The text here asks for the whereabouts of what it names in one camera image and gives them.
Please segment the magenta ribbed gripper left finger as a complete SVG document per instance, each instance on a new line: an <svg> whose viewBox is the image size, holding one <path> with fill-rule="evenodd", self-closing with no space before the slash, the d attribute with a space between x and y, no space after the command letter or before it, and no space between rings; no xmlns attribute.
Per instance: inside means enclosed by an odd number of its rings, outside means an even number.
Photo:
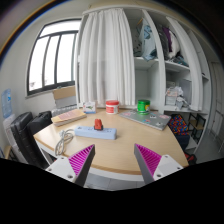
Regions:
<svg viewBox="0 0 224 224"><path fill-rule="evenodd" d="M83 187L94 156L95 145L90 145L69 157L60 156L47 171Z"/></svg>

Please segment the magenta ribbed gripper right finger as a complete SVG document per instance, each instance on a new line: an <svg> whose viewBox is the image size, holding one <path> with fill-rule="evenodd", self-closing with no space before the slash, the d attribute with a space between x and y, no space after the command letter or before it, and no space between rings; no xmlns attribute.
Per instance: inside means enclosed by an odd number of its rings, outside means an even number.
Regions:
<svg viewBox="0 0 224 224"><path fill-rule="evenodd" d="M182 169L169 155L159 155L145 146L135 144L134 155L145 184L150 184Z"/></svg>

